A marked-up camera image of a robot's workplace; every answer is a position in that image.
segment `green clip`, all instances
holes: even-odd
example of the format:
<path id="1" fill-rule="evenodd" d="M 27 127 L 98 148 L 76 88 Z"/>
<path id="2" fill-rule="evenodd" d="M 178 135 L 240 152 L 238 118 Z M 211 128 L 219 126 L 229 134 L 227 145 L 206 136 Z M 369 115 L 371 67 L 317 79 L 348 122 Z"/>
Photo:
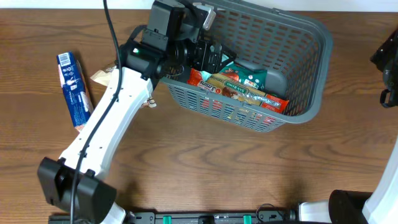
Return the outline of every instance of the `green clip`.
<path id="1" fill-rule="evenodd" d="M 251 215 L 243 216 L 243 224 L 251 224 Z"/>
<path id="2" fill-rule="evenodd" d="M 163 224 L 172 224 L 172 217 L 163 217 Z"/>

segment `green snack wrapper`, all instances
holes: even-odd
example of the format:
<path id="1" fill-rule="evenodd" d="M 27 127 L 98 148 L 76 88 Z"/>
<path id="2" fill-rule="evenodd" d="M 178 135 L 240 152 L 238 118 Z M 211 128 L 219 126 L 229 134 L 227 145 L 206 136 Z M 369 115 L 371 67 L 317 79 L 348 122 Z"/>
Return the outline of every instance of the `green snack wrapper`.
<path id="1" fill-rule="evenodd" d="M 267 70 L 252 72 L 233 63 L 223 68 L 220 71 L 220 74 L 260 91 L 264 91 L 266 85 Z"/>

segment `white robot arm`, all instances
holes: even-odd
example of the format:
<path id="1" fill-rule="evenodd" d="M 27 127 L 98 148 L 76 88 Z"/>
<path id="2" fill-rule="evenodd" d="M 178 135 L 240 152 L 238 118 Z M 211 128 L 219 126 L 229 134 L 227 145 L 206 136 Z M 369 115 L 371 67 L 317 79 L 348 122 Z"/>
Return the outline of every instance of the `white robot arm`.
<path id="1" fill-rule="evenodd" d="M 45 158 L 38 176 L 48 203 L 66 211 L 70 208 L 70 193 L 75 167 L 86 143 L 100 117 L 111 101 L 119 80 L 119 70 L 112 73 L 111 81 L 83 131 L 64 150 L 57 162 Z M 144 80 L 141 73 L 123 67 L 123 80 L 118 101 L 114 103 L 99 128 L 82 160 L 81 179 L 75 197 L 79 216 L 93 222 L 121 224 L 126 212 L 116 205 L 116 190 L 101 182 L 109 173 L 112 158 L 127 127 L 153 91 L 151 79 Z"/>
<path id="2" fill-rule="evenodd" d="M 299 220 L 302 222 L 336 223 L 335 220 L 340 219 L 339 223 L 349 223 L 349 221 L 342 222 L 341 219 L 350 220 L 351 217 L 355 217 L 355 222 L 352 223 L 398 223 L 398 138 L 374 193 L 340 191 L 343 192 L 340 194 L 337 190 L 335 192 L 331 194 L 329 200 L 300 204 L 298 207 Z"/>
<path id="3" fill-rule="evenodd" d="M 83 131 L 64 150 L 60 156 L 66 159 L 65 165 L 75 168 L 88 135 L 109 105 L 114 91 L 118 85 L 119 70 L 112 72 L 111 81 L 93 114 L 88 120 Z M 143 80 L 141 74 L 123 67 L 122 88 L 119 93 L 119 100 L 115 102 L 105 117 L 101 126 L 96 131 L 86 155 L 81 163 L 80 172 L 86 173 L 89 169 L 94 171 L 97 179 L 103 180 L 109 173 L 112 158 L 119 145 L 127 127 L 137 113 L 140 106 L 145 102 L 153 91 L 150 79 Z M 109 213 L 101 222 L 103 224 L 120 224 L 123 222 L 126 212 L 113 203 Z"/>

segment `black mount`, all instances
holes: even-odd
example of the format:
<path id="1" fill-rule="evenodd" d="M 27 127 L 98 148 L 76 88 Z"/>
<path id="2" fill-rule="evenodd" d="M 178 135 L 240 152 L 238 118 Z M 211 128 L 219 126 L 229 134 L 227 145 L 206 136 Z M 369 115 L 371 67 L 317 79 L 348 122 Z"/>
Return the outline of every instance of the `black mount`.
<path id="1" fill-rule="evenodd" d="M 334 190 L 329 198 L 329 216 L 335 224 L 368 224 L 362 208 L 372 195 L 369 192 Z"/>
<path id="2" fill-rule="evenodd" d="M 37 175 L 47 203 L 70 211 L 71 191 L 75 169 L 64 165 L 65 159 L 53 161 L 44 158 Z M 75 212 L 90 223 L 101 223 L 116 199 L 116 189 L 94 178 L 94 172 L 79 176 L 75 198 Z"/>
<path id="3" fill-rule="evenodd" d="M 253 212 L 246 213 L 154 213 L 138 212 L 127 213 L 123 224 L 260 224 L 260 223 L 295 223 L 294 219 L 283 221 L 278 212 L 281 210 L 263 210 L 256 218 Z M 64 224 L 68 222 L 69 216 L 54 215 L 49 217 L 49 224 Z"/>
<path id="4" fill-rule="evenodd" d="M 386 89 L 381 92 L 380 104 L 385 108 L 398 105 L 398 30 L 379 47 L 371 57 L 377 69 L 383 73 Z"/>
<path id="5" fill-rule="evenodd" d="M 120 46 L 122 67 L 142 73 L 145 80 L 150 78 L 154 88 L 172 68 L 182 65 L 218 73 L 236 59 L 236 53 L 214 40 L 204 39 L 203 24 L 207 17 L 207 11 L 185 0 L 156 0 L 141 42 L 134 40 L 135 34 Z"/>

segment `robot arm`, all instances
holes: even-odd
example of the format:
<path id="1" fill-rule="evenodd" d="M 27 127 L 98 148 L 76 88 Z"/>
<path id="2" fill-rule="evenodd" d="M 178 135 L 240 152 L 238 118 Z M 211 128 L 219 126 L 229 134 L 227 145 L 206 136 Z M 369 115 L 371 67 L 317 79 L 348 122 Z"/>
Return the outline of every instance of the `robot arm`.
<path id="1" fill-rule="evenodd" d="M 80 151 L 88 135 L 92 132 L 113 97 L 114 90 L 118 85 L 118 73 L 119 70 L 117 69 L 113 71 L 111 81 L 85 128 L 62 152 L 60 159 L 66 159 L 66 166 L 76 167 Z M 140 73 L 123 67 L 123 81 L 119 100 L 112 106 L 91 140 L 81 164 L 80 172 L 86 173 L 88 170 L 92 170 L 97 179 L 105 179 L 121 138 L 137 110 L 148 99 L 152 91 L 153 86 L 150 79 L 144 80 Z"/>
<path id="2" fill-rule="evenodd" d="M 65 211 L 70 209 L 72 179 L 80 151 L 113 97 L 118 85 L 118 73 L 118 70 L 113 71 L 111 81 L 85 128 L 62 152 L 59 160 L 55 162 L 45 158 L 38 169 L 47 202 Z M 124 221 L 126 212 L 114 203 L 116 189 L 100 180 L 107 176 L 121 138 L 152 91 L 151 79 L 144 80 L 140 73 L 123 67 L 119 100 L 95 132 L 81 164 L 82 175 L 75 197 L 75 211 L 79 217 L 103 224 L 120 224 Z"/>
<path id="3" fill-rule="evenodd" d="M 398 212 L 398 138 L 380 183 L 362 209 L 369 224 L 397 221 Z"/>
<path id="4" fill-rule="evenodd" d="M 119 48 L 123 73 L 118 101 L 109 104 L 119 81 L 119 71 L 115 70 L 83 131 L 58 161 L 42 160 L 37 174 L 49 204 L 67 212 L 72 204 L 76 215 L 91 223 L 120 224 L 124 221 L 126 212 L 114 202 L 116 189 L 101 180 L 107 176 L 116 148 L 139 107 L 173 67 L 186 65 L 217 73 L 236 58 L 224 45 L 199 38 L 203 29 L 210 28 L 214 18 L 215 12 L 210 7 L 195 7 L 185 0 L 153 3 L 142 41 L 134 40 L 137 29 Z M 109 105 L 111 109 L 99 123 Z M 81 155 L 90 135 L 93 138 Z M 81 156 L 80 169 L 76 170 Z M 72 192 L 75 193 L 74 203 L 71 203 Z"/>

